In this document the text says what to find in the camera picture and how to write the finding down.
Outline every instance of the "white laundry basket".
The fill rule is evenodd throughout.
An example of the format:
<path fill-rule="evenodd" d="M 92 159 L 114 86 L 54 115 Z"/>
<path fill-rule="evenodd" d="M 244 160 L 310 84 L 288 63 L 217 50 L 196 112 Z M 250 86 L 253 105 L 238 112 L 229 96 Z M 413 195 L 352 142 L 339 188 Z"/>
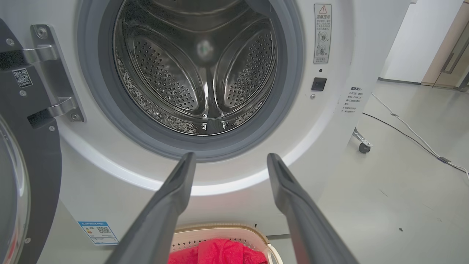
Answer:
<path fill-rule="evenodd" d="M 174 232 L 170 252 L 196 247 L 200 242 L 210 239 L 241 242 L 252 250 L 262 252 L 269 264 L 273 264 L 272 256 L 277 264 L 283 264 L 280 255 L 267 237 L 256 228 L 243 224 L 205 224 L 178 228 Z"/>

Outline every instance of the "stainless steel drum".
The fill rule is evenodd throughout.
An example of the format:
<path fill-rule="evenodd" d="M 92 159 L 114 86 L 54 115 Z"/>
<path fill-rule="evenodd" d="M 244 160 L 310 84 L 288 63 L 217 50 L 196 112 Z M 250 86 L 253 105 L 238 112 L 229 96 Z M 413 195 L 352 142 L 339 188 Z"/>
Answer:
<path fill-rule="evenodd" d="M 184 134 L 244 124 L 275 78 L 272 23 L 244 1 L 128 0 L 113 41 L 128 96 L 152 120 Z"/>

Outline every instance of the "white cable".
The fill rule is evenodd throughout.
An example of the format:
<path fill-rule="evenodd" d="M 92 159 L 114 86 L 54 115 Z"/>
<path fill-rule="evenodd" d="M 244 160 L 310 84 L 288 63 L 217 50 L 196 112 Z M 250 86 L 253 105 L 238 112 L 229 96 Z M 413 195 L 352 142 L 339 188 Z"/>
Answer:
<path fill-rule="evenodd" d="M 406 125 L 406 127 L 409 128 L 409 130 L 410 130 L 414 135 L 416 135 L 416 136 L 430 149 L 430 151 L 431 151 L 433 154 L 435 154 L 435 156 L 441 158 L 441 156 L 438 155 L 438 154 L 430 147 L 430 145 L 428 145 L 428 143 L 427 143 L 421 136 L 419 136 L 417 133 L 415 133 L 415 131 L 414 131 L 412 128 L 410 128 L 409 124 L 407 124 L 407 123 L 406 123 L 404 120 L 402 120 L 397 114 L 395 114 L 395 113 L 394 113 L 386 104 L 384 104 L 383 101 L 381 101 L 376 95 L 374 95 L 373 93 L 371 93 L 371 95 L 373 95 L 373 96 L 376 98 L 376 100 L 378 100 L 382 105 L 384 105 L 384 106 L 389 110 L 389 112 L 391 112 L 391 114 L 392 114 L 393 116 L 395 116 L 397 119 L 399 119 L 401 122 L 403 122 L 403 123 Z M 455 168 L 463 169 L 463 170 L 466 172 L 466 176 L 468 177 L 468 180 L 469 180 L 469 172 L 468 172 L 467 169 L 465 169 L 464 167 L 458 166 L 458 165 L 454 165 L 454 164 L 452 164 L 451 162 L 448 162 L 448 164 L 451 165 L 451 166 L 453 166 L 453 167 L 455 167 Z"/>
<path fill-rule="evenodd" d="M 397 114 L 395 114 L 386 104 L 383 103 L 383 101 L 381 101 L 376 95 L 374 95 L 373 93 L 371 93 L 371 95 L 373 95 L 382 105 L 384 105 L 388 110 L 389 112 L 391 112 L 391 114 L 393 116 L 395 116 L 397 119 L 399 119 L 401 122 L 403 122 L 407 128 L 409 128 L 409 130 L 414 134 L 416 135 L 418 138 L 420 138 L 420 140 L 432 151 L 433 154 L 435 154 L 436 156 L 440 157 L 440 155 L 438 155 L 431 147 L 430 145 L 428 145 L 428 143 L 422 138 L 420 137 L 419 135 L 417 135 L 417 133 L 415 133 L 414 130 L 412 130 L 412 128 L 410 128 L 409 124 L 407 124 L 404 120 L 402 120 Z"/>

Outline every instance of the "qr code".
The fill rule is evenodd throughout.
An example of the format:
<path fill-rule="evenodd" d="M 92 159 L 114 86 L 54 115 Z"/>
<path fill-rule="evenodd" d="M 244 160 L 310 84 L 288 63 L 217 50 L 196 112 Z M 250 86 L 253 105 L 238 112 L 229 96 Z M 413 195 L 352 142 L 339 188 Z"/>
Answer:
<path fill-rule="evenodd" d="M 110 233 L 111 231 L 107 227 L 96 227 L 100 233 Z"/>
<path fill-rule="evenodd" d="M 20 88 L 32 85 L 32 81 L 29 77 L 28 71 L 25 68 L 14 70 L 13 75 L 15 76 L 16 82 L 18 83 Z"/>

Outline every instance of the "caster wheel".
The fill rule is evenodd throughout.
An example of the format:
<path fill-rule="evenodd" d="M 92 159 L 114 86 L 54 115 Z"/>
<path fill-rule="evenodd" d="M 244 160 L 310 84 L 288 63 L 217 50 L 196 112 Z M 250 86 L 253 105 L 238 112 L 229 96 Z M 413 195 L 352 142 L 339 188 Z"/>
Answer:
<path fill-rule="evenodd" d="M 371 147 L 361 143 L 360 146 L 358 146 L 358 151 L 360 151 L 361 153 L 368 153 L 370 152 L 371 150 Z"/>

